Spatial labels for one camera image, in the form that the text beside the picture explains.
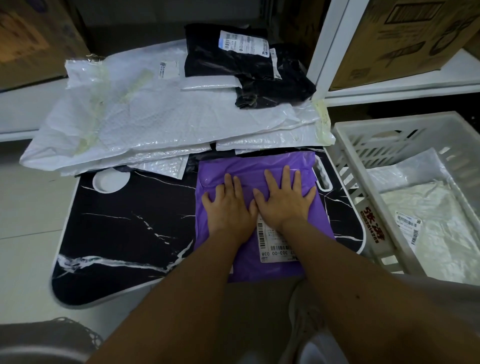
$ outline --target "tile grout line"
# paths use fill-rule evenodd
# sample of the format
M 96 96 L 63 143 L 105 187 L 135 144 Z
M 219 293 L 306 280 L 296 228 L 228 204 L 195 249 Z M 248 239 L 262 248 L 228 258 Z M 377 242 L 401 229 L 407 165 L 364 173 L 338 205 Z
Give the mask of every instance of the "tile grout line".
M 4 239 L 12 239 L 12 238 L 20 238 L 22 236 L 29 236 L 29 235 L 35 235 L 35 234 L 43 234 L 45 232 L 55 232 L 55 231 L 62 231 L 62 229 L 58 229 L 58 230 L 49 230 L 49 231 L 40 231 L 40 232 L 32 232 L 30 234 L 24 234 L 24 235 L 15 235 L 15 236 L 7 236 L 5 238 L 0 238 L 0 240 L 4 240 Z

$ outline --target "purple package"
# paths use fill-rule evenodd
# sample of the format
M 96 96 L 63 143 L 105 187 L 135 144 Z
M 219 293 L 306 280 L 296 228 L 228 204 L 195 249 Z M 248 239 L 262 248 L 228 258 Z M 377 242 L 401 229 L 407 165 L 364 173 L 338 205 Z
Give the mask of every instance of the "purple package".
M 294 171 L 301 171 L 302 194 L 306 195 L 317 182 L 312 169 L 314 163 L 314 152 L 292 152 L 266 157 L 233 157 L 201 161 L 198 166 L 198 179 L 195 191 L 196 241 L 194 249 L 197 249 L 209 236 L 207 213 L 202 205 L 202 195 L 208 191 L 210 199 L 213 201 L 215 199 L 215 187 L 223 183 L 225 173 L 230 173 L 232 177 L 238 176 L 240 178 L 245 204 L 248 206 L 253 199 L 253 188 L 262 191 L 266 199 L 270 196 L 264 170 L 269 169 L 280 186 L 282 169 L 285 165 L 289 165 L 292 171 L 290 173 L 291 182 L 293 182 Z M 332 228 L 318 194 L 310 206 L 308 221 L 324 234 L 334 238 Z M 265 244 L 265 237 L 268 234 L 271 237 L 273 232 L 262 222 L 261 218 L 258 222 L 257 229 L 255 229 L 248 241 L 240 247 L 233 262 L 233 272 L 230 272 L 228 280 L 230 282 L 243 282 L 303 275 L 304 272 L 300 262 L 296 260 L 294 253 L 289 249 L 285 241 L 273 240 L 276 244 Z M 276 262 L 262 262 L 262 260 L 269 261 L 269 259 Z M 279 262 L 282 259 L 288 259 L 289 261 Z

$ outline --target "table top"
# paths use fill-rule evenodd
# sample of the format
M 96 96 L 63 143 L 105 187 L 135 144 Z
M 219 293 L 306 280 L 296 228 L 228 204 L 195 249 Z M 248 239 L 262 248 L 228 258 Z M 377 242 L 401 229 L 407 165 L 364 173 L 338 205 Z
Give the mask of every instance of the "table top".
M 329 192 L 318 191 L 335 238 L 360 253 L 363 224 L 330 157 L 322 147 L 315 150 L 333 186 Z M 93 189 L 94 173 L 81 175 L 52 270 L 51 290 L 58 303 L 89 307 L 160 281 L 193 251 L 198 159 L 232 156 L 233 151 L 191 156 L 182 180 L 133 170 L 127 185 L 112 194 Z

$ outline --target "brown cardboard box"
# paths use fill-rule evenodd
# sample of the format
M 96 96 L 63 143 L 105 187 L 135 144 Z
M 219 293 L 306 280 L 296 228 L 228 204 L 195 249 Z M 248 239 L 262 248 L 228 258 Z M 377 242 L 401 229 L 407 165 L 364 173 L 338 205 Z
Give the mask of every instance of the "brown cardboard box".
M 308 67 L 312 60 L 323 25 L 325 3 L 328 2 L 327 0 L 285 2 L 279 35 L 284 42 L 299 46 L 300 61 L 305 67 Z
M 480 0 L 370 0 L 330 87 L 440 69 L 480 29 Z
M 0 91 L 65 76 L 89 51 L 58 0 L 0 0 Z
M 463 48 L 480 61 L 480 33 L 475 34 Z

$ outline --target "forearm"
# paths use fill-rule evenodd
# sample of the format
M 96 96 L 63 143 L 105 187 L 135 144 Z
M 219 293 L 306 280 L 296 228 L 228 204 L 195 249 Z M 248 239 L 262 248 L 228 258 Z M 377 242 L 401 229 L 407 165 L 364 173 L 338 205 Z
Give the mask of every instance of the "forearm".
M 420 355 L 420 351 L 409 351 L 418 349 L 417 345 L 423 354 L 428 354 L 427 358 L 436 353 L 446 359 L 441 351 L 435 351 L 437 344 L 425 341 L 432 333 L 436 333 L 437 343 L 450 343 L 454 351 L 456 347 L 461 352 L 463 346 L 463 352 L 468 352 L 468 348 L 478 345 L 463 323 L 307 221 L 285 222 L 282 234 L 302 263 L 329 328 L 351 363 L 379 359 L 404 362 L 412 355 Z M 425 331 L 430 335 L 419 336 Z
M 92 363 L 207 362 L 237 248 L 214 233 L 147 295 Z

